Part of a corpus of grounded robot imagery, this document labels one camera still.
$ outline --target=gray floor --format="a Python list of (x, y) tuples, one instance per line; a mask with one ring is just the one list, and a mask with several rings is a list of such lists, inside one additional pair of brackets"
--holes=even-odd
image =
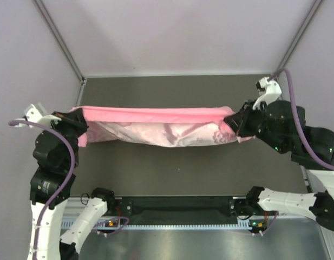
[[(82, 105), (220, 107), (237, 111), (258, 94), (261, 75), (88, 79)], [(121, 196), (246, 194), (254, 185), (306, 192), (298, 165), (260, 140), (163, 148), (110, 141), (80, 150), (74, 196), (105, 187)]]

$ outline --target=purple cable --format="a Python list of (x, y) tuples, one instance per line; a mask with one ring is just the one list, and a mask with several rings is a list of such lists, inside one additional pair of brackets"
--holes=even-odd
[[(37, 226), (40, 226), (42, 219), (43, 219), (43, 215), (46, 212), (47, 208), (49, 207), (49, 205), (51, 204), (51, 202), (60, 194), (60, 192), (63, 190), (63, 188), (66, 186), (66, 184), (68, 183), (69, 179), (71, 178), (71, 175), (74, 171), (74, 167), (75, 167), (75, 154), (74, 151), (70, 145), (70, 143), (66, 140), (66, 138), (64, 138), (62, 136), (62, 134), (58, 133), (57, 131), (41, 125), (40, 123), (34, 123), (34, 122), (29, 122), (29, 121), (25, 121), (25, 120), (12, 120), (9, 122), (10, 126), (17, 126), (19, 124), (24, 124), (24, 125), (31, 125), (34, 127), (38, 127), (41, 128), (45, 131), (48, 131), (49, 133), (55, 135), (56, 137), (58, 137), (67, 147), (69, 154), (70, 154), (70, 169), (69, 172), (66, 176), (66, 178), (64, 179), (63, 183), (60, 185), (60, 187), (55, 191), (55, 193), (47, 200), (47, 202), (45, 203), (45, 205), (43, 206), (41, 213), (38, 216), (38, 220), (37, 220)], [(37, 250), (37, 246), (38, 246), (38, 237), (39, 237), (39, 228), (36, 228), (36, 232), (35, 232), (35, 237), (34, 237), (34, 241), (33, 241), (33, 249)], [(37, 253), (34, 252), (33, 256), (32, 256), (33, 260), (37, 260)]]
[(266, 230), (264, 230), (262, 232), (262, 235), (265, 235), (269, 231), (269, 229), (271, 229), (272, 225), (276, 222), (277, 215), (279, 215), (279, 212), (276, 212), (276, 214), (275, 214), (273, 220), (271, 221), (270, 225), (266, 228)]
[(319, 159), (319, 157), (315, 154), (315, 152), (312, 150), (311, 146), (309, 145), (309, 143), (307, 142), (307, 139), (304, 135), (302, 126), (300, 124), (299, 121), (299, 116), (298, 116), (298, 112), (297, 112), (297, 105), (296, 105), (296, 99), (294, 96), (294, 87), (293, 87), (293, 83), (292, 83), (292, 77), (291, 77), (291, 73), (288, 69), (283, 68), (278, 70), (277, 72), (273, 73), (269, 79), (272, 80), (273, 78), (279, 76), (282, 72), (285, 72), (286, 74), (286, 78), (287, 78), (287, 84), (288, 84), (288, 89), (290, 92), (290, 100), (291, 100), (291, 107), (292, 107), (292, 114), (293, 114), (293, 119), (294, 119), (294, 123), (296, 124), (296, 128), (297, 128), (297, 132), (299, 134), (299, 137), (306, 149), (306, 151), (308, 152), (308, 154), (311, 156), (311, 158), (313, 160), (315, 160), (315, 162), (317, 162), (318, 164), (320, 164), (321, 166), (330, 169), (332, 171), (334, 171), (334, 166), (327, 164), (326, 162), (322, 161), (321, 159)]
[(103, 225), (103, 224), (109, 222), (109, 221), (114, 221), (114, 220), (117, 220), (117, 219), (125, 219), (126, 222), (125, 222), (121, 227), (119, 227), (118, 229), (116, 229), (114, 232), (109, 233), (108, 235), (111, 236), (111, 235), (117, 234), (117, 233), (121, 232), (122, 229), (123, 229), (125, 226), (128, 225), (128, 223), (129, 223), (129, 218), (128, 218), (128, 217), (124, 217), (124, 216), (122, 216), (122, 217), (114, 217), (114, 218), (111, 218), (111, 219), (109, 219), (109, 220), (105, 220), (105, 221), (102, 221), (102, 222), (97, 223), (93, 228), (96, 228), (96, 227), (98, 227), (98, 226), (100, 226), (100, 225)]

